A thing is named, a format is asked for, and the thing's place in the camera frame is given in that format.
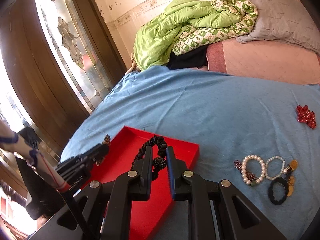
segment blue blanket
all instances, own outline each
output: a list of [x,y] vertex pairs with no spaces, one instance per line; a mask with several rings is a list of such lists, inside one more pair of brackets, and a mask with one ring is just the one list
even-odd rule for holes
[[[319,85],[293,85],[197,70],[153,66],[130,73],[84,121],[61,161],[114,137],[124,125],[200,144],[194,169],[205,179],[229,179],[290,240],[299,239],[320,206],[320,127],[297,122],[308,105],[320,117]],[[282,205],[267,196],[270,180],[247,186],[233,161],[248,154],[299,162],[294,193]],[[256,174],[260,170],[252,165]],[[281,168],[274,161],[269,174]],[[177,203],[155,239],[188,239],[186,203]]]

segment red box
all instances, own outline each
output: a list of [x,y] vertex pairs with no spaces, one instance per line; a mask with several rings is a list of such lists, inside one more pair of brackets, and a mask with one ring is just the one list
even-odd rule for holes
[[[102,183],[115,180],[120,174],[129,171],[132,161],[142,145],[155,134],[123,127],[113,138],[109,154],[102,165],[94,166],[90,181]],[[185,161],[188,169],[192,169],[199,156],[199,145],[173,138],[164,137],[168,146],[172,146],[177,159]],[[157,156],[157,146],[153,147],[153,157]],[[133,201],[130,240],[145,240],[150,238],[161,225],[172,208],[167,169],[159,172],[158,179],[151,185],[151,196],[147,202]]]

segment pearl bracelet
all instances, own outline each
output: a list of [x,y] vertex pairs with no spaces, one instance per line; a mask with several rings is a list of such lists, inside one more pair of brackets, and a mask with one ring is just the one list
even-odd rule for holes
[[[282,167],[281,167],[281,171],[278,175],[276,175],[275,177],[269,177],[268,173],[267,173],[267,169],[268,169],[268,165],[270,162],[272,162],[274,159],[278,159],[282,161]],[[287,169],[284,168],[285,166],[285,161],[281,156],[273,156],[272,158],[268,159],[268,161],[266,162],[266,179],[270,179],[270,180],[275,180],[276,178],[279,178],[283,173],[286,174],[287,173]]]
[[[256,180],[254,181],[250,181],[248,178],[247,178],[247,174],[246,174],[246,167],[247,167],[247,162],[249,160],[257,160],[260,165],[261,165],[261,175],[259,178],[257,178]],[[264,163],[264,161],[261,159],[261,157],[257,156],[257,155],[248,155],[247,157],[245,157],[243,160],[242,160],[242,165],[241,165],[241,174],[242,174],[242,178],[243,178],[243,181],[247,184],[247,185],[250,185],[250,186],[254,186],[255,184],[259,184],[260,182],[262,182],[264,176],[265,176],[265,173],[266,173],[266,165]]]

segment black scrunchie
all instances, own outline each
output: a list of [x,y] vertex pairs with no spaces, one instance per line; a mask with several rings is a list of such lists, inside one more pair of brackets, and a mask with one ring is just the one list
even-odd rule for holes
[[164,169],[167,165],[166,160],[164,159],[167,156],[167,143],[165,142],[164,138],[162,136],[153,136],[150,140],[145,142],[142,147],[139,149],[138,154],[135,156],[131,169],[133,169],[133,165],[135,161],[141,160],[143,156],[146,153],[146,147],[151,146],[153,147],[154,145],[158,146],[158,155],[159,157],[156,157],[153,159],[153,171],[152,171],[152,180],[155,180],[159,176],[159,171]]
[[[275,200],[275,197],[273,195],[273,186],[275,183],[280,183],[284,187],[284,196],[280,200]],[[270,201],[275,205],[281,205],[286,199],[287,195],[289,193],[289,185],[288,182],[284,178],[276,178],[273,180],[268,188],[268,196]]]

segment gray quilted cushion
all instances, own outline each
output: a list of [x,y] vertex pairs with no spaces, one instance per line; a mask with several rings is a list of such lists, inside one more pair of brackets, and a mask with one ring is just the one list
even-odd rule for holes
[[320,55],[320,33],[311,16],[297,0],[249,0],[258,8],[253,30],[236,37],[241,43],[281,40],[311,49]]

